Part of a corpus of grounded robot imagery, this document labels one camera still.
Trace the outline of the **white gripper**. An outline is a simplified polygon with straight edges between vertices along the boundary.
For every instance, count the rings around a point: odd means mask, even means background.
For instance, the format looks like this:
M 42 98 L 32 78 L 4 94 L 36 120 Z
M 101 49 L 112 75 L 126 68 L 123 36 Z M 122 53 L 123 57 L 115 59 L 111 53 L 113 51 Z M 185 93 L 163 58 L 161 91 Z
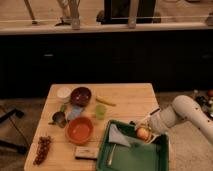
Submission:
M 135 132 L 138 128 L 145 128 L 149 131 L 149 138 L 147 140 L 139 138 L 146 144 L 151 144 L 157 137 L 162 135 L 163 126 L 160 123 L 160 111 L 161 109 L 157 108 L 141 120 L 136 121 L 136 125 L 134 126 Z

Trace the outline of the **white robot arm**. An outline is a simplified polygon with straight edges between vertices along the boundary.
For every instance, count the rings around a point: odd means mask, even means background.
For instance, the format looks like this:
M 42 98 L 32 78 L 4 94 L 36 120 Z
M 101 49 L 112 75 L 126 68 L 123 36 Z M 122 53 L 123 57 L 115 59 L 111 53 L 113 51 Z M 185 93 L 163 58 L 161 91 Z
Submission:
M 206 116 L 195 100 L 186 95 L 175 97 L 167 108 L 138 120 L 135 129 L 147 128 L 152 135 L 149 140 L 151 143 L 170 128 L 185 121 L 191 122 L 213 144 L 213 120 Z

